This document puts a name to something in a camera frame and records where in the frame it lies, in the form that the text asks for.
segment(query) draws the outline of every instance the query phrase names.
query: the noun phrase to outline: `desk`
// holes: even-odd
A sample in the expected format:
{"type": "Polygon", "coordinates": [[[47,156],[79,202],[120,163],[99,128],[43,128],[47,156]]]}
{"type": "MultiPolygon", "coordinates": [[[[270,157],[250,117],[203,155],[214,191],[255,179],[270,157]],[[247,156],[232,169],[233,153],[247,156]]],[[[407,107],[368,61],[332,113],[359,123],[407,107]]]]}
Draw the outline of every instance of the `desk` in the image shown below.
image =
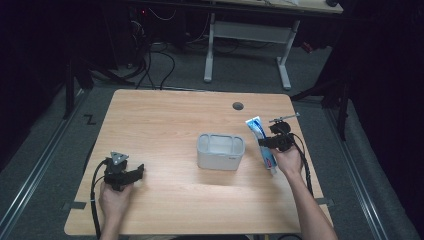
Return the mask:
{"type": "MultiPolygon", "coordinates": [[[[292,115],[290,98],[282,94],[137,91],[115,92],[65,225],[69,235],[95,235],[89,203],[94,169],[112,150],[128,154],[127,170],[145,164],[121,233],[129,235],[265,234],[300,232],[294,199],[280,170],[265,169],[259,147],[245,121],[292,115]],[[241,102],[243,110],[235,110],[241,102]],[[201,133],[236,134],[246,151],[237,171],[197,166],[201,133]]],[[[297,119],[287,119],[303,139],[297,119]]],[[[316,198],[322,191],[310,161],[316,198]]],[[[321,206],[331,220],[328,209],[321,206]]],[[[103,216],[98,207],[99,220],[103,216]]]]}
{"type": "MultiPolygon", "coordinates": [[[[215,2],[247,4],[253,6],[264,6],[268,8],[287,8],[297,11],[317,11],[324,13],[343,12],[340,5],[336,7],[328,6],[325,1],[300,0],[297,5],[284,0],[216,0],[215,2]]],[[[292,27],[274,27],[256,24],[244,24],[226,21],[215,21],[215,14],[212,14],[209,27],[209,46],[206,56],[204,81],[212,81],[213,72],[213,42],[215,37],[235,38],[242,40],[253,40],[284,45],[281,57],[277,58],[277,66],[280,78],[285,90],[291,89],[290,79],[287,74],[286,61],[289,56],[291,46],[296,37],[300,21],[295,20],[292,27]]]]}
{"type": "MultiPolygon", "coordinates": [[[[360,22],[363,23],[363,20],[359,18],[351,19],[346,16],[342,16],[343,9],[340,5],[337,5],[334,8],[331,8],[326,5],[325,0],[299,0],[299,5],[293,5],[290,3],[284,3],[280,2],[279,4],[276,4],[275,2],[278,0],[270,0],[270,2],[273,4],[273,6],[266,6],[263,1],[257,1],[257,0],[216,0],[217,4],[211,4],[210,1],[181,1],[181,0],[119,0],[119,1],[112,1],[120,4],[127,4],[127,5],[136,5],[136,6],[144,6],[144,7],[157,7],[157,8],[165,8],[165,9],[178,9],[183,11],[198,11],[198,12],[208,12],[208,13],[220,13],[220,14],[251,14],[256,16],[273,16],[273,17],[288,17],[290,19],[294,20],[302,20],[302,19],[309,19],[309,20],[315,20],[315,21],[327,21],[329,23],[331,22],[344,22],[344,23],[354,23],[354,22],[360,22]]],[[[92,3],[98,4],[97,1],[88,1],[92,3]]],[[[287,31],[283,30],[285,34],[289,34],[292,36],[292,39],[295,37],[295,32],[292,31],[291,28],[287,31]]],[[[280,75],[282,74],[281,70],[285,70],[285,60],[288,56],[289,51],[291,48],[291,43],[286,46],[286,50],[284,51],[284,55],[286,57],[282,57],[279,59],[279,70],[280,75]]],[[[209,61],[209,58],[211,58],[211,54],[208,53],[206,57],[206,61],[209,61]]],[[[71,82],[73,80],[75,73],[70,73],[69,77],[67,78],[67,83],[71,82]]],[[[204,80],[206,82],[210,82],[212,79],[212,66],[211,67],[205,67],[205,76],[204,80]]],[[[117,83],[122,83],[121,80],[113,79],[113,81],[116,81],[117,83]]],[[[82,84],[83,88],[87,89],[90,88],[90,82],[82,84]]],[[[73,88],[72,86],[68,86],[69,88],[69,94],[67,94],[67,111],[66,115],[69,115],[70,112],[73,109],[73,88]]]]}

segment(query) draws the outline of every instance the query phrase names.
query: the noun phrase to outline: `table top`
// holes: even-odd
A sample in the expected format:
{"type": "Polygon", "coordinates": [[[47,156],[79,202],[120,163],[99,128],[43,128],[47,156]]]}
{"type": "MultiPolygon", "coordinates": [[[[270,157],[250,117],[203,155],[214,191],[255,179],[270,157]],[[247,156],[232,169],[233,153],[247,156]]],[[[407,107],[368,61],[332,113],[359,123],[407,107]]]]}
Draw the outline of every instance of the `table top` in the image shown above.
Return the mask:
{"type": "Polygon", "coordinates": [[[337,4],[335,7],[330,7],[325,2],[325,0],[297,0],[297,4],[294,4],[293,1],[296,0],[269,0],[271,6],[267,6],[264,0],[215,0],[215,2],[225,2],[233,4],[246,4],[246,5],[255,5],[255,6],[266,6],[266,7],[276,7],[276,8],[286,8],[293,10],[302,10],[302,11],[313,11],[313,12],[322,12],[322,13],[342,13],[343,8],[340,4],[337,4]]]}
{"type": "MultiPolygon", "coordinates": [[[[293,114],[290,98],[283,94],[116,91],[75,197],[75,201],[87,204],[84,209],[71,209],[65,232],[95,235],[90,185],[95,168],[110,157],[111,151],[129,155],[128,171],[142,163],[146,169],[143,180],[135,184],[122,234],[300,232],[284,174],[278,169],[272,175],[265,169],[257,142],[245,123],[259,116],[270,136],[268,120],[293,114]],[[244,108],[235,110],[234,102],[242,103],[244,108]],[[246,150],[237,171],[198,167],[196,144],[201,133],[244,139],[246,150]]],[[[297,119],[286,122],[303,140],[297,119]]],[[[314,166],[305,149],[314,195],[321,198],[314,166]]],[[[321,208],[331,220],[327,207],[321,208]]]]}

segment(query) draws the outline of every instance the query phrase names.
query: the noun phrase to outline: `gray carpet floor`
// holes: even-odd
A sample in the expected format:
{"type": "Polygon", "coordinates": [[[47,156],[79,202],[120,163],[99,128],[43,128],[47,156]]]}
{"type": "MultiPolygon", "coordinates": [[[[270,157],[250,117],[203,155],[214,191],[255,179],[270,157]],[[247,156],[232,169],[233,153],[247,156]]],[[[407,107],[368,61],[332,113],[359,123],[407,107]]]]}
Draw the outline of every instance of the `gray carpet floor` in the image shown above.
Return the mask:
{"type": "MultiPolygon", "coordinates": [[[[165,90],[196,89],[223,92],[282,93],[294,95],[312,87],[331,53],[331,48],[307,54],[293,48],[287,61],[292,89],[284,91],[279,78],[275,57],[282,46],[245,42],[244,47],[218,46],[215,55],[213,81],[203,82],[206,50],[202,44],[190,45],[184,51],[157,44],[153,50],[162,50],[174,58],[175,69],[165,82],[165,90]]],[[[151,81],[158,88],[161,80],[172,68],[172,61],[165,55],[152,53],[151,81]]],[[[131,70],[120,69],[125,75],[131,70]]],[[[131,79],[140,80],[140,76],[131,79]]],[[[64,206],[74,200],[83,175],[84,163],[100,131],[108,105],[116,89],[128,88],[106,81],[95,81],[91,91],[81,94],[80,105],[60,142],[50,156],[47,170],[42,173],[36,189],[18,214],[7,239],[95,239],[94,236],[75,237],[64,233],[69,210],[64,206]]],[[[140,89],[150,89],[145,79],[140,89]]],[[[294,102],[301,113],[299,122],[305,136],[324,195],[334,204],[329,207],[335,230],[340,239],[374,239],[363,206],[349,177],[346,151],[354,159],[355,166],[373,201],[375,209],[389,239],[419,239],[413,225],[406,217],[384,172],[381,170],[363,132],[354,106],[350,103],[346,123],[347,141],[340,143],[334,133],[329,115],[337,109],[322,109],[320,97],[308,97],[294,102]]],[[[43,155],[51,137],[63,124],[65,94],[61,91],[50,108],[33,125],[31,133],[15,154],[7,168],[0,174],[0,216],[6,216],[22,185],[43,155]]]]}

